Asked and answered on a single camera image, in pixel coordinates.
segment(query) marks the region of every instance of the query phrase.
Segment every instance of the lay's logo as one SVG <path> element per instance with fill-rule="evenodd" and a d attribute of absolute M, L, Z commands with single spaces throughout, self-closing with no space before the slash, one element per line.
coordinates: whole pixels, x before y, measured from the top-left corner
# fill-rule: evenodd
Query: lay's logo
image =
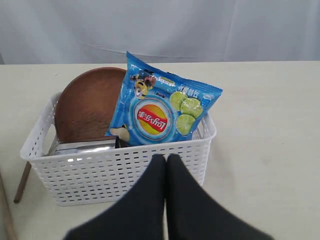
<path fill-rule="evenodd" d="M 141 107 L 137 112 L 137 119 L 141 127 L 152 135 L 162 133 L 168 124 L 168 118 L 164 111 L 153 104 Z"/>

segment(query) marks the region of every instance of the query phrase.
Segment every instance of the wooden stick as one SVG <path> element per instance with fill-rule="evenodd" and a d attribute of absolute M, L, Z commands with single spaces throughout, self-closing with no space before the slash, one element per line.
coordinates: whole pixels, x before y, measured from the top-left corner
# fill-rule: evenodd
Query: wooden stick
<path fill-rule="evenodd" d="M 28 180 L 28 176 L 29 176 L 29 173 L 30 173 L 30 169 L 31 169 L 31 164 L 30 164 L 30 162 L 27 161 L 26 164 L 25 164 L 22 176 L 21 176 L 21 180 L 20 180 L 18 189 L 16 190 L 16 194 L 15 194 L 15 197 L 14 197 L 14 200 L 13 200 L 13 202 L 15 204 L 18 204 L 21 201 L 22 194 L 24 193 L 25 186 L 26 186 L 26 183 L 27 183 L 27 180 Z"/>
<path fill-rule="evenodd" d="M 1 174 L 0 174 L 0 203 L 2 206 L 2 215 L 4 220 L 4 227 L 5 227 L 5 233 L 8 240 L 18 240 L 15 228 L 14 228 L 14 222 L 12 220 L 10 208 L 8 205 L 6 192 L 5 192 L 5 186 L 4 182 L 2 180 Z"/>

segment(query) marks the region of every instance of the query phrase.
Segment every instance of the basket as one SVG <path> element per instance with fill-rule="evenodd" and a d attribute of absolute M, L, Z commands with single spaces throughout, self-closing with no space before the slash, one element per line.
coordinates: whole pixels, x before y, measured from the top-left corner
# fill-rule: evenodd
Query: basket
<path fill-rule="evenodd" d="M 202 185 L 211 140 L 217 130 L 209 114 L 201 120 L 192 140 L 117 148 L 100 152 L 47 156 L 43 143 L 54 125 L 60 93 L 52 96 L 27 137 L 20 156 L 29 161 L 60 206 L 112 202 L 121 198 L 138 180 L 154 154 L 179 154 Z M 55 137 L 51 147 L 58 143 Z"/>

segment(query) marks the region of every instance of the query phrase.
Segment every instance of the white backdrop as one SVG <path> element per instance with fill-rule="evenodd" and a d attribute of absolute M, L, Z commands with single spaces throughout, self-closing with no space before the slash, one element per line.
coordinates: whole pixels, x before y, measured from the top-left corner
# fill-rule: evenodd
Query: white backdrop
<path fill-rule="evenodd" d="M 320 60 L 319 43 L 320 0 L 0 0 L 6 64 Z"/>

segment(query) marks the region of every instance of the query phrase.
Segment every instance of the cartoon character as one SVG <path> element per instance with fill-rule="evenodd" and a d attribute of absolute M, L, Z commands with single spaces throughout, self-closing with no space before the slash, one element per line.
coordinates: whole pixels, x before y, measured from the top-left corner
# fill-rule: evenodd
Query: cartoon character
<path fill-rule="evenodd" d="M 125 124 L 119 128 L 110 128 L 110 133 L 114 136 L 119 136 L 119 139 L 125 141 L 126 143 L 130 141 L 130 133 Z"/>
<path fill-rule="evenodd" d="M 144 99 L 150 89 L 156 84 L 156 77 L 152 71 L 139 70 L 138 74 L 131 76 L 130 79 L 135 81 L 134 94 L 139 99 Z"/>

